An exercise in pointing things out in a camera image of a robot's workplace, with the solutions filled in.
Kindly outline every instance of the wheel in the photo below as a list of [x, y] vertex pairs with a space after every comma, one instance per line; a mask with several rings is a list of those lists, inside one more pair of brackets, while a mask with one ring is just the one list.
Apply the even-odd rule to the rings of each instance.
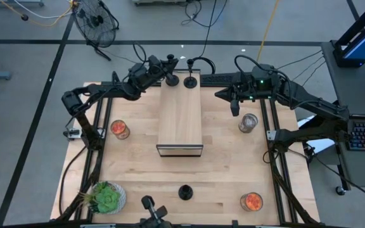
[[342, 186], [337, 186], [336, 187], [336, 193], [339, 195], [339, 196], [344, 196], [346, 194], [346, 191], [343, 189]]

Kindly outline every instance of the gray floor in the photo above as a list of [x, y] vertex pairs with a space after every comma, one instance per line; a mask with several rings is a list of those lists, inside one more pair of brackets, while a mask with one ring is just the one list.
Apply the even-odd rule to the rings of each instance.
[[[106, 2], [121, 23], [117, 40], [203, 40], [206, 36], [207, 30], [194, 23], [180, 26], [181, 20], [185, 20], [184, 9], [180, 6], [135, 7], [128, 0]], [[221, 8], [222, 1], [219, 2], [216, 11]], [[358, 12], [362, 13], [365, 0], [354, 2]], [[225, 12], [210, 31], [209, 39], [261, 40], [273, 6], [273, 0], [228, 1]], [[46, 1], [44, 8], [32, 9], [42, 15], [59, 15], [66, 7], [66, 1], [56, 0]], [[208, 21], [211, 9], [212, 2], [204, 1], [198, 19]], [[0, 7], [0, 39], [61, 39], [67, 20], [60, 21], [56, 27], [40, 28], [23, 22], [17, 15]], [[339, 38], [352, 23], [353, 16], [346, 0], [286, 0], [278, 6], [267, 40], [328, 41]], [[70, 39], [82, 39], [75, 27]], [[147, 45], [144, 48], [148, 54], [159, 58], [165, 58], [169, 53], [178, 58], [192, 58], [201, 53], [202, 47]], [[10, 81], [0, 80], [0, 206], [57, 49], [58, 45], [0, 44], [0, 70], [13, 74]], [[131, 46], [111, 46], [106, 50], [137, 60]], [[237, 54], [256, 57], [258, 50], [258, 46], [208, 46], [204, 56], [215, 62], [218, 73], [235, 72], [233, 58]], [[260, 62], [280, 66], [317, 50], [318, 47], [266, 46]], [[289, 66], [285, 72], [294, 78], [317, 58]], [[186, 68], [185, 61], [182, 59], [178, 67]], [[241, 61], [240, 64], [244, 70], [252, 68], [248, 62]], [[131, 66], [132, 63], [115, 57], [108, 62], [85, 45], [65, 47], [6, 225], [47, 221], [50, 216], [68, 144], [61, 135], [69, 119], [60, 100], [63, 92], [81, 86], [85, 81], [109, 80], [113, 70], [120, 76], [125, 75]], [[195, 68], [210, 73], [209, 67], [203, 63], [196, 64]], [[297, 82], [303, 82], [313, 69], [306, 71]], [[328, 101], [336, 99], [325, 66], [305, 87]], [[296, 111], [298, 118], [309, 115], [305, 110]], [[339, 179], [318, 163], [311, 164], [311, 180], [323, 222], [365, 227], [365, 195], [353, 189], [346, 196], [337, 196], [334, 187], [339, 185]]]

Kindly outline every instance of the green succulent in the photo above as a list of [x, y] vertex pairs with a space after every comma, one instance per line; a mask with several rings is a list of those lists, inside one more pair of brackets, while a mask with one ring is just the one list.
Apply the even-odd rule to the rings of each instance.
[[83, 194], [84, 202], [89, 203], [93, 212], [108, 213], [117, 209], [120, 193], [107, 182], [100, 182], [92, 194]]

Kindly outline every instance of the yellow object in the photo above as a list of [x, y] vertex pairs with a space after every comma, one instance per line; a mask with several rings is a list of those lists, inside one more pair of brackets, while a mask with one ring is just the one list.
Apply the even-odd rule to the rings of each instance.
[[269, 33], [269, 29], [270, 29], [270, 25], [271, 25], [272, 19], [274, 18], [274, 15], [276, 14], [278, 2], [279, 2], [279, 0], [276, 1], [276, 5], [274, 6], [274, 9], [273, 9], [273, 11], [271, 13], [270, 20], [269, 20], [269, 23], [268, 23], [267, 28], [266, 28], [266, 32], [264, 32], [263, 41], [261, 42], [261, 46], [260, 46], [260, 49], [259, 49], [259, 53], [257, 54], [257, 61], [259, 61], [259, 59], [260, 59], [261, 51], [263, 50], [263, 47], [264, 47], [264, 41], [266, 41], [267, 34]]
[[[14, 9], [12, 6], [6, 4], [3, 0], [1, 0], [1, 3], [4, 4], [8, 9], [10, 9], [11, 11], [15, 12], [17, 15], [20, 15], [21, 17], [23, 16], [22, 13], [18, 12], [16, 9]], [[45, 25], [45, 24], [42, 24], [42, 23], [39, 23], [37, 21], [34, 21], [32, 19], [28, 19], [29, 22], [31, 23], [34, 23], [36, 25], [39, 25], [39, 26], [42, 26], [42, 27], [52, 27], [53, 25], [56, 25], [57, 22], [62, 19], [71, 9], [72, 7], [74, 6], [74, 2], [71, 1], [70, 2], [70, 7], [66, 10], [66, 12], [64, 12], [62, 15], [60, 15], [51, 25]]]

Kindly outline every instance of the fan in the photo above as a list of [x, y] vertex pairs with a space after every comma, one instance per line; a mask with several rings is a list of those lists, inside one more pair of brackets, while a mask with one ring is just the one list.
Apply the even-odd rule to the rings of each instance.
[[105, 3], [102, 0], [78, 0], [73, 7], [73, 17], [87, 45], [92, 46], [97, 54], [111, 61], [99, 48], [111, 46], [116, 38], [119, 22]]

